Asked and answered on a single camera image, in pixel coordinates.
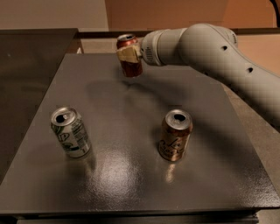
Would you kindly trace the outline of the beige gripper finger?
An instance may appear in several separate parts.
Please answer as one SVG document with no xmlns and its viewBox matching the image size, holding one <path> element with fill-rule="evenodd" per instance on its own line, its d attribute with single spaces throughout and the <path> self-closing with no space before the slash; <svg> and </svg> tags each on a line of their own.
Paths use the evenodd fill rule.
<svg viewBox="0 0 280 224">
<path fill-rule="evenodd" d="M 142 57 L 139 44 L 132 44 L 121 47 L 116 51 L 116 54 L 120 61 L 129 63 L 138 63 Z"/>
</svg>

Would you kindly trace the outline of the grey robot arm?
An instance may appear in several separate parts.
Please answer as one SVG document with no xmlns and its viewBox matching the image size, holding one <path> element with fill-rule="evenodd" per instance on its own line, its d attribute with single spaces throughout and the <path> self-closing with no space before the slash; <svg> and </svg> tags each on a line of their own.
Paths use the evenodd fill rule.
<svg viewBox="0 0 280 224">
<path fill-rule="evenodd" d="M 139 41 L 128 33 L 117 38 L 116 54 L 127 77 L 150 66 L 189 66 L 232 89 L 274 129 L 280 130 L 280 77 L 244 56 L 228 28 L 194 24 L 159 30 Z"/>
</svg>

